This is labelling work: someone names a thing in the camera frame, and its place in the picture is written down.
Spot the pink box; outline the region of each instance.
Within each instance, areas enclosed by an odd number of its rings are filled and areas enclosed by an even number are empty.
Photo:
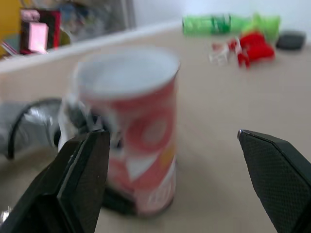
[[[46,53],[48,31],[45,23],[30,23],[28,48],[33,52]]]

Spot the beige table surface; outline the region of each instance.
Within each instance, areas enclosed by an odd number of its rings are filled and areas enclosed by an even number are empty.
[[[210,64],[212,40],[226,39],[184,38],[173,30],[125,43],[168,47],[180,57],[177,192],[172,207],[155,219],[101,211],[97,233],[276,232],[252,187],[237,132],[248,129],[283,138],[311,159],[311,52],[278,52],[273,63],[249,70],[239,69],[234,57],[228,66]],[[66,77],[80,58],[3,74],[1,98],[62,96]],[[1,159],[0,208],[14,205],[52,158],[45,152],[14,162]]]

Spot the silver foil tape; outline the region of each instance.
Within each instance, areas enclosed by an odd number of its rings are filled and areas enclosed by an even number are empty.
[[[10,206],[8,206],[7,210],[1,212],[1,215],[0,215],[0,226],[8,218],[9,214],[11,213],[11,211],[12,211],[12,208]]]

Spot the red plush toy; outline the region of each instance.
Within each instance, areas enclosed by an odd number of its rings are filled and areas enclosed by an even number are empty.
[[[224,50],[227,47],[230,51],[234,51],[240,67],[243,63],[245,63],[246,67],[249,67],[252,62],[262,59],[273,60],[275,58],[273,48],[266,42],[264,36],[258,32],[233,39],[226,46],[213,44],[212,47],[213,50]]]

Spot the red and white can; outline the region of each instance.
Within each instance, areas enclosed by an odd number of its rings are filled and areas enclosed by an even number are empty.
[[[108,182],[132,195],[138,214],[166,208],[175,193],[178,59],[140,47],[93,55],[74,72],[79,98],[108,123],[112,140]]]

